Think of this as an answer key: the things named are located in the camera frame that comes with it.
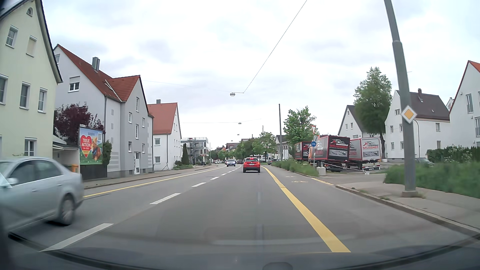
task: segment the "door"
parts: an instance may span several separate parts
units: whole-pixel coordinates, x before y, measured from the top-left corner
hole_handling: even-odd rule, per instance
[[[135,152],[135,174],[140,174],[140,152]]]

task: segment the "red car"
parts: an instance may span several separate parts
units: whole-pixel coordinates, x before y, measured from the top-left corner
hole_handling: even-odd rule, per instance
[[[246,158],[243,163],[243,172],[257,171],[260,172],[260,162],[257,158]]]

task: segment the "sky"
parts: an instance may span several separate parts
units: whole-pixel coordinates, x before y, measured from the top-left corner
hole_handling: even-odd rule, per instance
[[[52,45],[112,77],[141,75],[147,103],[177,102],[182,137],[211,147],[308,106],[319,133],[337,134],[370,67],[397,90],[382,0],[44,0]],[[468,60],[480,62],[480,1],[393,0],[410,91],[455,97]]]

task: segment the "gray house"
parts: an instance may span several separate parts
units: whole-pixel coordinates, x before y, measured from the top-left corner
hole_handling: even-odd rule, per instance
[[[112,144],[108,177],[152,172],[149,125],[153,116],[148,113],[140,75],[112,78],[100,70],[97,57],[89,64],[58,44],[54,54],[65,78],[57,87],[55,107],[86,104],[101,120],[105,141]]]

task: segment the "red heart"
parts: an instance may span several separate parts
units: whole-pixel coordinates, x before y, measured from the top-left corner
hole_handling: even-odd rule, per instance
[[[92,137],[85,137],[85,135],[82,135],[80,137],[80,149],[85,157],[88,157],[88,153],[90,153],[90,150],[92,149]]]

